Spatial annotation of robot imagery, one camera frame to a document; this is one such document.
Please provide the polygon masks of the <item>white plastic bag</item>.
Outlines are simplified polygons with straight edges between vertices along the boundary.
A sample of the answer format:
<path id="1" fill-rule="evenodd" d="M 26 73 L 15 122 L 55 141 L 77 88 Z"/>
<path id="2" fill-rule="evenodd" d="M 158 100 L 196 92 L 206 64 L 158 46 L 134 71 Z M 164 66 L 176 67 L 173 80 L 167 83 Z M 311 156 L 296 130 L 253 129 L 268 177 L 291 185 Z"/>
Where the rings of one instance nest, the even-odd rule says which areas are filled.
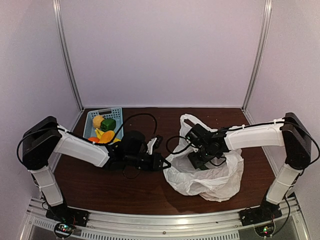
<path id="1" fill-rule="evenodd" d="M 229 152 L 223 154 L 226 162 L 219 167 L 208 162 L 208 169 L 195 169 L 188 159 L 188 154 L 198 150 L 186 140 L 186 134 L 196 124 L 211 132 L 218 131 L 208 127 L 194 115 L 181 115 L 178 145 L 166 158 L 171 167 L 163 171 L 164 177 L 175 191 L 184 196 L 199 195 L 207 201 L 227 201 L 236 195 L 241 187 L 244 172 L 242 151 L 229 149 Z"/>

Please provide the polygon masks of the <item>yellow orange mango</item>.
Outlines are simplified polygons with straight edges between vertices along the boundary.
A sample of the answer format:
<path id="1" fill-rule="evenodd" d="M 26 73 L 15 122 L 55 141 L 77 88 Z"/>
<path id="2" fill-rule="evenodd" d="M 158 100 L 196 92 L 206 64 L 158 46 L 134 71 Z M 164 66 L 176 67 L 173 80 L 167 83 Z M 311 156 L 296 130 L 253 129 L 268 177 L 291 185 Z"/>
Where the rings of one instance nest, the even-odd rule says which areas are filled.
<path id="1" fill-rule="evenodd" d="M 115 132 L 113 130 L 106 131 L 101 135 L 99 139 L 99 143 L 101 144 L 109 143 L 114 137 L 115 137 Z"/>

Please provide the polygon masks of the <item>yellow banana bunch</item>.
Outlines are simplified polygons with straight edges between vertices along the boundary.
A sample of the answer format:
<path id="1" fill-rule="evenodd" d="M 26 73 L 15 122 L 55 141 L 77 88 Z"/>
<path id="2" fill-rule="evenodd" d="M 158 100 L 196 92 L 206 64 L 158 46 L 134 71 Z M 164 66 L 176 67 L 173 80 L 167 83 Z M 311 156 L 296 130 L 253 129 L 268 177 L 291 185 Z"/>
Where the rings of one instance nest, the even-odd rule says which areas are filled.
<path id="1" fill-rule="evenodd" d="M 100 139 L 100 137 L 104 133 L 104 131 L 96 128 L 95 129 L 95 133 L 96 133 L 96 136 Z M 114 138 L 109 143 L 116 143 L 116 142 L 119 142 L 119 141 L 121 141 L 121 139 L 119 139 L 119 138 L 114 136 Z"/>

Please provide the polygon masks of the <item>peach coloured fruit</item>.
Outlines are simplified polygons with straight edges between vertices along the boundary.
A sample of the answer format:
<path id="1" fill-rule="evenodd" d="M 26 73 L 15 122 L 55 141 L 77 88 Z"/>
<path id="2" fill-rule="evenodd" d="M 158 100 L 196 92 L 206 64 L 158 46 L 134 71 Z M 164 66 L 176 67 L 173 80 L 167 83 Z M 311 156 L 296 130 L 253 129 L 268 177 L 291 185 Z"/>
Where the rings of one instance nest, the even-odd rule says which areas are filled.
<path id="1" fill-rule="evenodd" d="M 104 117 L 102 117 L 101 115 L 96 115 L 93 119 L 92 119 L 92 126 L 94 129 L 100 129 L 101 128 L 101 123 L 105 120 Z"/>

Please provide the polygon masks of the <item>orange fruit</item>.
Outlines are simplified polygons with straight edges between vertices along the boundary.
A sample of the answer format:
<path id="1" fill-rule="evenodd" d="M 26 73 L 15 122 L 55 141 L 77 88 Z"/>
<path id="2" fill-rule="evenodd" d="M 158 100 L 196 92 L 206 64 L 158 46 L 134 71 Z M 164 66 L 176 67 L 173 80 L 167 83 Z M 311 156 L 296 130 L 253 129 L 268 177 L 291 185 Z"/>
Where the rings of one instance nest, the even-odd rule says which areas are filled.
<path id="1" fill-rule="evenodd" d="M 99 143 L 100 139 L 98 137 L 89 137 L 88 140 L 92 143 Z"/>

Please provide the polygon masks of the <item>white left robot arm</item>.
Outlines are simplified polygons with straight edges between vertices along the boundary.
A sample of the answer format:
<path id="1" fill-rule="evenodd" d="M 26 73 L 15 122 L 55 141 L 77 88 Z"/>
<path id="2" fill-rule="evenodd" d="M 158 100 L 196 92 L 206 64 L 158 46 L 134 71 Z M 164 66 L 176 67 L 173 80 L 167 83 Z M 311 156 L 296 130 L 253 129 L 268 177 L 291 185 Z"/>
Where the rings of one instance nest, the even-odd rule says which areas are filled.
<path id="1" fill-rule="evenodd" d="M 23 134 L 16 154 L 36 181 L 48 206 L 53 207 L 53 215 L 61 222 L 67 222 L 72 218 L 72 211 L 65 206 L 63 192 L 49 166 L 52 154 L 69 156 L 110 171 L 130 166 L 157 172 L 172 166 L 156 151 L 162 140 L 157 135 L 146 141 L 141 132 L 132 130 L 119 141 L 114 137 L 105 143 L 90 141 L 59 125 L 55 117 L 48 116 Z"/>

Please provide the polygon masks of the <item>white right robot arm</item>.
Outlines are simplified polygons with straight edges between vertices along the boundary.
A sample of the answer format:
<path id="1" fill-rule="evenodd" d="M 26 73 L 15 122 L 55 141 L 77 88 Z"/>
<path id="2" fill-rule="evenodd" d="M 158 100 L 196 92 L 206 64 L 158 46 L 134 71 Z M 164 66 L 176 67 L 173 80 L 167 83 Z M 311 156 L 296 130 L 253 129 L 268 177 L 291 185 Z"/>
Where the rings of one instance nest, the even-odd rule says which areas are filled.
<path id="1" fill-rule="evenodd" d="M 312 147 L 317 142 L 300 119 L 287 112 L 284 117 L 269 122 L 251 125 L 234 125 L 218 130 L 207 130 L 199 123 L 185 135 L 186 141 L 195 151 L 191 162 L 195 168 L 213 158 L 221 158 L 232 151 L 262 148 L 271 165 L 276 165 L 270 149 L 283 149 L 283 164 L 277 167 L 276 177 L 268 188 L 262 206 L 256 210 L 259 220 L 268 220 L 287 193 L 294 187 L 298 178 L 314 161 Z"/>

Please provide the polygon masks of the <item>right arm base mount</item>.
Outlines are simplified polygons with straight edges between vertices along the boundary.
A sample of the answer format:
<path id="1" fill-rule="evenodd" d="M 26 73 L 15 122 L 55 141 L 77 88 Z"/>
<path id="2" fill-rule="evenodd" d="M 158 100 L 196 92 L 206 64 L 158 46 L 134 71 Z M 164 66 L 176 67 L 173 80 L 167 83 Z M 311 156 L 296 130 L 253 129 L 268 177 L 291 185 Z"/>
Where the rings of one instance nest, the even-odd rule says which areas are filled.
<path id="1" fill-rule="evenodd" d="M 279 204 L 270 203 L 264 198 L 260 206 L 247 207 L 238 212 L 242 226 L 256 225 L 281 217 Z"/>

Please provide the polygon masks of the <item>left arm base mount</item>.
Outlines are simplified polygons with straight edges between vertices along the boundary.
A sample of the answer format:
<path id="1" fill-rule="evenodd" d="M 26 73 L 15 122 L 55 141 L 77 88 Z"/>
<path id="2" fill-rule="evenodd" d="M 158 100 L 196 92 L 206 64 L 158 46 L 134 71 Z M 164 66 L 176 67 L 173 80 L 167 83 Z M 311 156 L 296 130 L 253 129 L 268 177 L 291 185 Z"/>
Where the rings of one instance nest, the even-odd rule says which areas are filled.
<path id="1" fill-rule="evenodd" d="M 51 206 L 47 201 L 45 203 L 47 205 L 45 216 L 48 219 L 59 221 L 72 227 L 87 226 L 89 212 L 69 207 L 64 196 L 62 196 L 62 203 L 56 206 Z"/>

